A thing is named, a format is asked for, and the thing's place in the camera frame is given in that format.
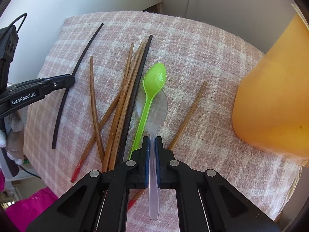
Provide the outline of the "brown wooden chopstick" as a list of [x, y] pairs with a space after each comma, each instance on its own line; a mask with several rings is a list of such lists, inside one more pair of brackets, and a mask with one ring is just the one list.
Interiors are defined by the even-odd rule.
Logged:
[[130, 95], [132, 92], [132, 87], [134, 85], [134, 81], [139, 69], [139, 65], [141, 63], [141, 58], [143, 56], [143, 52], [146, 46], [146, 42], [142, 42], [137, 53], [136, 53], [136, 57], [134, 60], [134, 66], [133, 66], [133, 70], [131, 72], [131, 75], [129, 76], [129, 80], [127, 82], [127, 85], [125, 87], [125, 96], [123, 98], [123, 108], [121, 111], [121, 115], [119, 118], [119, 122], [118, 122], [118, 126], [117, 126], [117, 131], [116, 131], [116, 136], [113, 142], [113, 147], [112, 147], [112, 152], [110, 155], [110, 160], [109, 160], [109, 164], [108, 164], [108, 170], [112, 170], [115, 167], [115, 161], [116, 161], [116, 156], [117, 156], [117, 151], [118, 151], [118, 146], [120, 143], [120, 137], [121, 137], [121, 131], [123, 130], [123, 126], [124, 126], [124, 121], [125, 121], [125, 117], [126, 117], [126, 113], [127, 113], [127, 107], [128, 107], [128, 102], [130, 100]]
[[122, 111], [122, 108], [123, 108], [123, 98], [125, 96], [125, 87], [127, 85], [128, 74], [130, 72], [130, 65], [131, 65], [131, 61], [132, 61], [133, 49], [134, 49], [134, 43], [132, 43], [131, 46], [130, 46], [130, 50], [129, 50], [129, 54], [128, 54], [128, 58], [127, 58], [127, 62], [126, 62], [126, 68], [125, 68], [124, 78], [123, 78], [122, 87], [121, 87], [121, 91], [120, 91], [120, 97], [119, 97], [119, 100], [118, 100], [118, 103], [117, 103], [117, 106], [116, 106], [116, 112], [115, 112], [115, 115], [114, 115], [114, 118], [113, 118], [112, 126], [110, 128], [110, 134], [108, 136], [107, 147], [106, 147], [105, 156], [104, 156], [104, 160], [103, 160], [103, 164], [102, 164], [102, 172], [106, 172], [107, 169], [108, 169], [110, 154], [112, 152], [113, 142], [114, 142], [114, 139], [115, 139], [115, 134], [116, 134], [116, 131], [117, 131], [119, 118], [120, 118], [121, 111]]

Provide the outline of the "brown chopstick curved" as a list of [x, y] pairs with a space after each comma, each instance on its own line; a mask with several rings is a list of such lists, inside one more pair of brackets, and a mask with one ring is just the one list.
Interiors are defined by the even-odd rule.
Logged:
[[99, 127], [99, 121], [97, 117], [95, 88], [94, 88], [93, 57], [92, 56], [90, 56], [90, 95], [91, 95], [92, 119], [93, 119], [94, 131], [95, 131], [95, 140], [97, 143], [101, 163], [103, 163], [104, 148], [103, 148], [103, 143], [102, 143], [102, 138], [101, 138], [101, 129]]

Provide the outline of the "clear plastic spoon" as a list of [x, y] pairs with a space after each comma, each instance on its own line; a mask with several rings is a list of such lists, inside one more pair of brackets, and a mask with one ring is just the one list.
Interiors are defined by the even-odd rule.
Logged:
[[149, 159], [149, 218], [157, 220], [160, 211], [160, 190], [157, 185], [157, 166], [155, 160], [155, 138], [160, 125], [166, 118], [168, 101], [163, 90], [154, 97], [151, 109], [146, 122], [146, 129], [150, 138], [150, 159]]

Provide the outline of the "green plastic spoon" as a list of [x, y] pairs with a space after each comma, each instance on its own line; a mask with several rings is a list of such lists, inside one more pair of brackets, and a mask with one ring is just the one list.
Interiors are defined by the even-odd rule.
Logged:
[[147, 122], [149, 111], [151, 109], [152, 101], [159, 91], [163, 88], [166, 82], [166, 68], [162, 63], [156, 63], [145, 75], [143, 79], [143, 89], [145, 92], [146, 100], [144, 103], [143, 111], [141, 113], [138, 129], [129, 154], [131, 158], [132, 153], [139, 148], [141, 137]]

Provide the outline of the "white gloved hand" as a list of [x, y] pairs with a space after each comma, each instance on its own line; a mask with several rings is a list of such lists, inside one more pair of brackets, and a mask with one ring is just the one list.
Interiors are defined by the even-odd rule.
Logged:
[[6, 135], [1, 130], [1, 148], [5, 148], [8, 158], [17, 165], [24, 162], [24, 124], [20, 112], [16, 111], [10, 120], [11, 130]]

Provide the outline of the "pink fabric item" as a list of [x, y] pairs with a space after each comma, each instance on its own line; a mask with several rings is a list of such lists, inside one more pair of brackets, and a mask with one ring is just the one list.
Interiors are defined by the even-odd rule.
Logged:
[[27, 199], [19, 200], [9, 206], [6, 214], [19, 231], [26, 231], [27, 226], [57, 199], [50, 188], [42, 188]]

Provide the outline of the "yellow plastic utensil cup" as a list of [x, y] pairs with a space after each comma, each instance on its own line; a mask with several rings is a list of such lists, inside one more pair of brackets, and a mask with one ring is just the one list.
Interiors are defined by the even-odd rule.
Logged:
[[241, 80], [232, 122], [252, 146], [308, 160], [308, 28], [299, 15]]

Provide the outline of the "pink checkered cloth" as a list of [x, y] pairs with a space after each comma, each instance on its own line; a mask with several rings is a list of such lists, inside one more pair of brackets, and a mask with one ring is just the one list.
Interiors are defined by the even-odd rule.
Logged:
[[193, 169], [216, 170], [271, 219], [277, 218], [295, 189], [301, 167], [248, 145], [232, 127], [238, 85], [263, 53], [222, 29], [185, 18], [129, 11], [67, 18], [39, 77], [68, 74], [77, 68], [76, 83], [66, 99], [55, 149], [51, 144], [63, 91], [29, 106], [24, 152], [32, 166], [55, 195], [71, 188], [74, 169], [93, 134], [90, 56], [102, 117], [121, 89], [131, 44], [137, 49], [150, 35], [144, 69], [158, 62], [166, 68], [163, 90], [168, 113], [158, 129], [163, 145], [170, 145], [206, 81], [174, 156]]

